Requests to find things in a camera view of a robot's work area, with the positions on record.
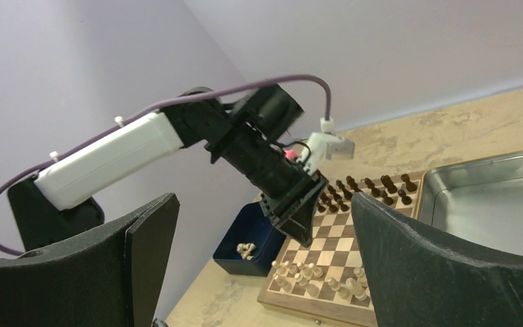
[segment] white wall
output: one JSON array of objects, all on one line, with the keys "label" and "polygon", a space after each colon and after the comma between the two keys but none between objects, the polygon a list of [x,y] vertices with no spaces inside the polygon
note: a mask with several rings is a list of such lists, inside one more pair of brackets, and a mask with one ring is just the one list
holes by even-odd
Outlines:
[{"label": "white wall", "polygon": [[[346,129],[523,85],[523,0],[185,0],[247,80],[308,72]],[[317,128],[323,95],[287,87]]]},{"label": "white wall", "polygon": [[[244,82],[176,0],[0,0],[0,184],[159,99]],[[180,217],[157,315],[165,317],[255,189],[203,144],[161,159],[96,199],[108,220],[174,192]],[[5,198],[0,241],[22,249]]]}]

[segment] wooden table surface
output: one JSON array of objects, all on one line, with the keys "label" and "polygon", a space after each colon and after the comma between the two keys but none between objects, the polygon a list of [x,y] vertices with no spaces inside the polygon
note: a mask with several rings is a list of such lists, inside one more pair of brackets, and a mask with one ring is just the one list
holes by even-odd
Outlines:
[{"label": "wooden table surface", "polygon": [[[355,155],[320,168],[331,181],[356,167],[362,171],[356,178],[376,178],[520,151],[523,89],[341,134],[355,142]],[[257,302],[264,280],[229,275],[210,260],[166,321],[170,327],[315,326],[307,317],[264,309]]]}]

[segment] black plastic object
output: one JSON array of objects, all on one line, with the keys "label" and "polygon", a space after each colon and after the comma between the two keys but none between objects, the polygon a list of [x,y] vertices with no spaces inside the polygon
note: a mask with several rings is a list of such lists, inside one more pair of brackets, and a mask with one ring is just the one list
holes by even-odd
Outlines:
[{"label": "black plastic object", "polygon": [[233,104],[214,99],[161,111],[184,147],[207,140],[212,164],[224,158],[263,192],[262,208],[275,228],[305,247],[311,245],[315,205],[328,181],[309,175],[303,163],[286,159],[277,147],[276,140],[303,113],[279,85],[260,88]]},{"label": "black plastic object", "polygon": [[105,221],[93,198],[75,208],[59,211],[35,186],[37,175],[11,186],[7,197],[25,251],[30,251],[83,233]]},{"label": "black plastic object", "polygon": [[169,193],[67,240],[0,259],[0,326],[151,326],[178,211]]},{"label": "black plastic object", "polygon": [[442,232],[364,193],[352,197],[352,217],[380,327],[523,326],[522,256]]},{"label": "black plastic object", "polygon": [[[267,276],[285,240],[264,216],[259,202],[246,204],[213,253],[213,261],[233,275]],[[239,243],[253,243],[252,260],[237,252]]]}]

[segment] dark blue plastic box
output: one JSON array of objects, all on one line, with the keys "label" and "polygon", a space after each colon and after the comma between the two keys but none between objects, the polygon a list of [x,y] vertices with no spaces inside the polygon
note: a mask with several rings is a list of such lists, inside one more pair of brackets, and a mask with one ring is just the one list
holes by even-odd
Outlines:
[{"label": "dark blue plastic box", "polygon": [[[213,261],[233,275],[267,276],[284,240],[285,235],[264,216],[259,202],[250,203],[242,208],[219,243]],[[237,252],[239,243],[255,244],[252,260],[242,259]]]}]

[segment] purple cable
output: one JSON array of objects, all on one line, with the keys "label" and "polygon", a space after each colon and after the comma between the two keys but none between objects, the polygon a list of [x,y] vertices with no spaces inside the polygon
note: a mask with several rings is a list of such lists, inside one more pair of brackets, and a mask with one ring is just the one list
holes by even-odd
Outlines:
[{"label": "purple cable", "polygon": [[[330,86],[325,82],[325,80],[322,80],[321,78],[316,77],[314,75],[299,74],[299,75],[280,76],[280,77],[270,78],[267,80],[259,80],[257,82],[248,83],[248,84],[244,84],[239,87],[232,87],[230,89],[225,89],[225,90],[220,90],[220,91],[198,93],[198,94],[194,94],[194,95],[187,95],[187,96],[183,96],[183,97],[174,97],[172,99],[163,100],[163,101],[157,102],[155,104],[152,104],[151,106],[143,109],[142,111],[138,112],[137,114],[129,117],[128,119],[124,120],[123,123],[125,125],[128,125],[131,122],[138,120],[139,118],[145,116],[146,114],[148,114],[154,110],[158,110],[160,108],[164,108],[164,107],[168,107],[168,106],[173,106],[176,104],[185,104],[187,102],[203,101],[203,100],[213,99],[216,97],[223,97],[224,95],[230,95],[230,94],[234,94],[234,93],[248,91],[251,89],[258,89],[260,87],[267,87],[267,86],[282,83],[282,82],[293,82],[296,80],[307,80],[310,82],[314,82],[314,83],[319,84],[319,86],[321,86],[323,88],[323,90],[326,92],[326,112],[323,117],[325,120],[329,121],[330,120],[330,107],[332,105],[332,91],[330,90]],[[106,137],[107,135],[113,133],[114,131],[117,131],[119,128],[120,128],[119,126],[114,126],[110,129],[107,129],[103,133],[91,138],[90,140],[83,142],[82,144],[79,144],[78,146],[72,148],[71,150],[67,151],[64,154],[59,155],[59,160],[65,159],[66,157],[73,155],[77,151],[82,150],[83,148],[85,148],[85,147],[93,144],[94,142],[101,140],[102,138]],[[36,172],[38,170],[43,170],[43,169],[51,166],[52,164],[54,164],[54,161],[50,160],[50,161],[40,163],[36,166],[33,166],[31,168],[28,168],[28,169],[20,172],[19,174],[17,174],[15,177],[11,178],[7,182],[5,182],[5,184],[3,184],[0,187],[0,195],[6,189],[11,187],[13,184],[15,184],[17,181],[19,181],[23,177],[25,177],[33,172]],[[11,255],[23,254],[23,252],[6,247],[5,245],[2,245],[1,243],[0,243],[0,251],[11,254]]]}]

